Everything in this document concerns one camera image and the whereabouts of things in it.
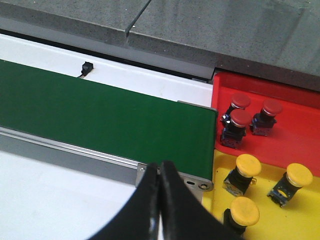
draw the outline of white surface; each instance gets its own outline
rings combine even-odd
[[[0,34],[0,59],[209,107],[212,85]],[[0,151],[0,240],[81,240],[126,203],[131,185]]]
[[[53,46],[0,34],[0,59],[69,76],[81,74],[82,64],[94,69],[85,79],[172,101],[210,107],[212,85]]]
[[[0,239],[81,240],[135,187],[0,151]]]

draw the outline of granite countertop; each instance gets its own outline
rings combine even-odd
[[[210,79],[320,91],[317,0],[0,0],[0,29]]]

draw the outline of green conveyor belt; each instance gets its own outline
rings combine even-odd
[[[1,127],[212,179],[216,111],[4,60],[0,73]]]

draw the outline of gray stone slab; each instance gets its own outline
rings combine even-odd
[[[128,30],[147,3],[148,0],[0,0],[0,16],[121,46],[125,44]],[[10,23],[0,23],[0,26],[5,30],[37,37],[33,32],[23,32],[22,27],[10,29]]]
[[[152,0],[128,44],[320,91],[320,1]]]

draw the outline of yellow button cap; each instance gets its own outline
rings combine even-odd
[[[311,171],[299,163],[291,163],[286,168],[289,181],[296,187],[307,186],[312,183],[313,176]]]
[[[255,225],[260,218],[258,206],[245,196],[238,196],[231,202],[230,212],[232,219],[241,226]]]
[[[239,155],[236,158],[235,164],[240,174],[247,178],[257,176],[261,172],[260,161],[250,154]]]

